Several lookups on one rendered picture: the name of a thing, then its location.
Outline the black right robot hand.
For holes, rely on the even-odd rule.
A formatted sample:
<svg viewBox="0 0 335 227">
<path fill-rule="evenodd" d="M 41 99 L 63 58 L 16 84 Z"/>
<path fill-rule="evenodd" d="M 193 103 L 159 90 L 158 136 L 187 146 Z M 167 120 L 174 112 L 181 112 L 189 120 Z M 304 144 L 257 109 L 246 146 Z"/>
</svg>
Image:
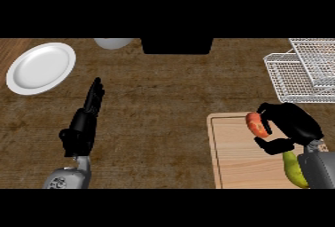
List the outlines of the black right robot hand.
<svg viewBox="0 0 335 227">
<path fill-rule="evenodd" d="M 277 138 L 267 142 L 260 136 L 254 140 L 269 155 L 292 151 L 295 144 L 307 146 L 311 141 L 323 138 L 322 129 L 310 114 L 294 104 L 263 103 L 257 110 L 260 122 L 266 132 L 272 134 L 269 121 L 273 122 L 286 138 Z"/>
</svg>

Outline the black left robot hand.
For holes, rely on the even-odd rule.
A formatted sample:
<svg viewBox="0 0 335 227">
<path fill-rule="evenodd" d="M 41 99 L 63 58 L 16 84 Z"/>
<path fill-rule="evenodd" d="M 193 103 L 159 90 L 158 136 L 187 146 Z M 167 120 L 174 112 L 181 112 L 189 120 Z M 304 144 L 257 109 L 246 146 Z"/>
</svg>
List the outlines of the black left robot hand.
<svg viewBox="0 0 335 227">
<path fill-rule="evenodd" d="M 103 95 L 103 85 L 97 77 L 87 92 L 84 106 L 75 111 L 69 128 L 62 129 L 59 132 L 65 157 L 90 155 L 96 138 L 97 117 Z"/>
</svg>

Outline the pale wooden cutting board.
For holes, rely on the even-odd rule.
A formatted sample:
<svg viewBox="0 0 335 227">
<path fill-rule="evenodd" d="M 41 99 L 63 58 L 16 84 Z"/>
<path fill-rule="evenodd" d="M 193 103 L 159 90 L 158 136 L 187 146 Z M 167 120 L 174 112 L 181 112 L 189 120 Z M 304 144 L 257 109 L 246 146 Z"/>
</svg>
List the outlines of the pale wooden cutting board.
<svg viewBox="0 0 335 227">
<path fill-rule="evenodd" d="M 297 189 L 283 173 L 283 158 L 254 141 L 242 113 L 211 113 L 208 138 L 217 189 Z"/>
</svg>

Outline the yellow green squash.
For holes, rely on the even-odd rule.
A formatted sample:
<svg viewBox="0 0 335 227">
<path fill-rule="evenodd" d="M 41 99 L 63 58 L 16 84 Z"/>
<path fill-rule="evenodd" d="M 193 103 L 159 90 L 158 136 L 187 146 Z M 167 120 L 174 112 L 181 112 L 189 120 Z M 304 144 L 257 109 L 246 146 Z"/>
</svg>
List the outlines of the yellow green squash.
<svg viewBox="0 0 335 227">
<path fill-rule="evenodd" d="M 292 151 L 283 153 L 283 173 L 291 183 L 303 188 L 308 188 L 308 183 L 300 168 L 297 156 Z"/>
</svg>

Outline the red orange tomato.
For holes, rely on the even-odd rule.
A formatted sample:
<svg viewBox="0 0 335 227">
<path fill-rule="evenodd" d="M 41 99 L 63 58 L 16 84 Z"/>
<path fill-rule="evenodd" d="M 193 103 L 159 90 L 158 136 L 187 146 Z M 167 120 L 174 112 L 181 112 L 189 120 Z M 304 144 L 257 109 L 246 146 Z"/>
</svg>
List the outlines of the red orange tomato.
<svg viewBox="0 0 335 227">
<path fill-rule="evenodd" d="M 251 133 L 261 138 L 266 138 L 270 134 L 263 126 L 260 114 L 251 112 L 246 114 L 246 125 Z"/>
</svg>

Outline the white round plate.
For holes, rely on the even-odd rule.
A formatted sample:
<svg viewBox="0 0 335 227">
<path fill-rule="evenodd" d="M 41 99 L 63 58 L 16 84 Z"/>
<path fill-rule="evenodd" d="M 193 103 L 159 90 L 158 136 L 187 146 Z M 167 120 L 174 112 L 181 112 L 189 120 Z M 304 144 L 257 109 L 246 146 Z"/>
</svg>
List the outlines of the white round plate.
<svg viewBox="0 0 335 227">
<path fill-rule="evenodd" d="M 65 43 L 44 43 L 13 61 L 6 72 L 6 87 L 31 96 L 53 89 L 75 67 L 75 51 Z"/>
</svg>

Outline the white rounded bowl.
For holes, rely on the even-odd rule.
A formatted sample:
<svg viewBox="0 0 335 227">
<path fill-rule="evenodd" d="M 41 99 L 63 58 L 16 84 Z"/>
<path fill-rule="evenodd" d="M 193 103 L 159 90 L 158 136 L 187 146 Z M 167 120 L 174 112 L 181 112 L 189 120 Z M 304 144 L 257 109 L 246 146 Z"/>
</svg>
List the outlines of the white rounded bowl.
<svg viewBox="0 0 335 227">
<path fill-rule="evenodd" d="M 133 41 L 131 38 L 96 38 L 97 46 L 106 50 L 118 50 Z"/>
</svg>

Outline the black box appliance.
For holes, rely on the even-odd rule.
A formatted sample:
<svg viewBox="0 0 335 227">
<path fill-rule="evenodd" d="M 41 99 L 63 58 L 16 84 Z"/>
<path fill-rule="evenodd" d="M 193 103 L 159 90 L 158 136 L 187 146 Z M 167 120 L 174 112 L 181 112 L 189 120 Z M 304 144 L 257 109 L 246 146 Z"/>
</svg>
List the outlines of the black box appliance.
<svg viewBox="0 0 335 227">
<path fill-rule="evenodd" d="M 212 38 L 143 38 L 145 54 L 205 55 L 211 51 Z"/>
</svg>

